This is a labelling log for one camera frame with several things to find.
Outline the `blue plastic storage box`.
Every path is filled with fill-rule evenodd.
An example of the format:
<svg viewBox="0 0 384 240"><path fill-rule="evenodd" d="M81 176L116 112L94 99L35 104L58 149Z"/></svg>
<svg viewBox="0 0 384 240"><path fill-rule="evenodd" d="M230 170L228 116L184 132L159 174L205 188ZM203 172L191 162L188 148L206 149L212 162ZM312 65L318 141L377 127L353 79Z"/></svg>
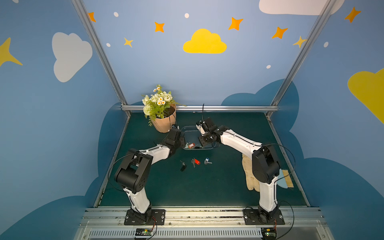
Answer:
<svg viewBox="0 0 384 240"><path fill-rule="evenodd" d="M202 147L198 137L201 136L200 131L196 128L196 126L185 126L181 128L182 133L185 137L186 144L192 144L194 143L196 146L194 149L186 149L186 145L183 148L184 150L211 150L217 147Z"/></svg>

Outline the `key with red tag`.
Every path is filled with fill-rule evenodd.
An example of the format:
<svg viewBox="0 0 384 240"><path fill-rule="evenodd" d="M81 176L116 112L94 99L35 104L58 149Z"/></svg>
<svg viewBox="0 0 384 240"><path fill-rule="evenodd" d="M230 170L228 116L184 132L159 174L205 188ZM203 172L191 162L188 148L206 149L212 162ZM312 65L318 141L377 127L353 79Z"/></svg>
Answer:
<svg viewBox="0 0 384 240"><path fill-rule="evenodd" d="M186 149L194 149L195 148L195 144L192 143L192 144L186 144Z"/></svg>
<svg viewBox="0 0 384 240"><path fill-rule="evenodd" d="M191 160L191 163L193 164L194 168L195 168L196 166L199 166L199 165L201 164L201 162L200 162L199 160L195 159L195 158L193 158L193 159Z"/></svg>

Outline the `key with black tag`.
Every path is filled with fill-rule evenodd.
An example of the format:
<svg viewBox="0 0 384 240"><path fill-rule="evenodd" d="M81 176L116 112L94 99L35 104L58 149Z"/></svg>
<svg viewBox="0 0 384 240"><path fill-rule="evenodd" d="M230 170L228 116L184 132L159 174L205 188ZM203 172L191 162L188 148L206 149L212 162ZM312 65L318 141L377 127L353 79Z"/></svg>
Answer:
<svg viewBox="0 0 384 240"><path fill-rule="evenodd" d="M182 166L181 166L180 171L183 172L183 171L187 168L187 165L186 165L186 163L183 162L183 161L181 161L181 164L182 164Z"/></svg>

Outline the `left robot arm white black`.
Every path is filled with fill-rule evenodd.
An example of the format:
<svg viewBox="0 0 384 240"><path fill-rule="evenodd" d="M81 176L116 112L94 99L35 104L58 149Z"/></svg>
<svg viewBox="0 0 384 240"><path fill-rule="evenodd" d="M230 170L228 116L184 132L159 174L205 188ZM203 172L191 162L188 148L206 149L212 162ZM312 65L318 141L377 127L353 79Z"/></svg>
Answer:
<svg viewBox="0 0 384 240"><path fill-rule="evenodd" d="M174 155L183 142L182 131L173 128L165 140L155 147L146 150L130 149L128 155L123 157L114 180L122 187L131 203L125 225L146 225L153 221L152 204L145 191L151 166Z"/></svg>

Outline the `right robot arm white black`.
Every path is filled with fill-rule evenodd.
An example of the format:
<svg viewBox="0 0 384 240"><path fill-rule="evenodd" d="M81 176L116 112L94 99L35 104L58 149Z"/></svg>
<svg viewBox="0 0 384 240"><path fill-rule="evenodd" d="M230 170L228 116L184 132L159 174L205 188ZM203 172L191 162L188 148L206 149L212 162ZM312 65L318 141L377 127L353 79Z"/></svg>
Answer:
<svg viewBox="0 0 384 240"><path fill-rule="evenodd" d="M277 201L277 181L281 165L274 147L249 140L225 126L218 127L211 118L198 121L196 127L201 133L199 141L202 146L218 142L251 159L251 175L259 181L260 186L255 224L284 225L285 221Z"/></svg>

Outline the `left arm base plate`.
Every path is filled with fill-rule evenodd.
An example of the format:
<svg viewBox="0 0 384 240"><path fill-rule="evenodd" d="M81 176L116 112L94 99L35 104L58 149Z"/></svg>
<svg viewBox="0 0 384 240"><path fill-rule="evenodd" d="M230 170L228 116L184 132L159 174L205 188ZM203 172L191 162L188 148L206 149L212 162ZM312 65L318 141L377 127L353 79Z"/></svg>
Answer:
<svg viewBox="0 0 384 240"><path fill-rule="evenodd" d="M149 209L144 214L138 213L133 209L129 209L125 216L124 225L149 226L156 223L158 226L163 226L165 224L165 216L166 210L164 209Z"/></svg>

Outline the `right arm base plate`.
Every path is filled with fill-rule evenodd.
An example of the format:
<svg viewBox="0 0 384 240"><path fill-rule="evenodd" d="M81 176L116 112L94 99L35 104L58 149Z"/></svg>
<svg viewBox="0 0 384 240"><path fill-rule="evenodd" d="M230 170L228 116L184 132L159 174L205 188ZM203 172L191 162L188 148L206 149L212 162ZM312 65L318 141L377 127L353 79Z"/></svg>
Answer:
<svg viewBox="0 0 384 240"><path fill-rule="evenodd" d="M247 208L243 210L243 216L246 225L285 225L282 212L278 208L272 212Z"/></svg>

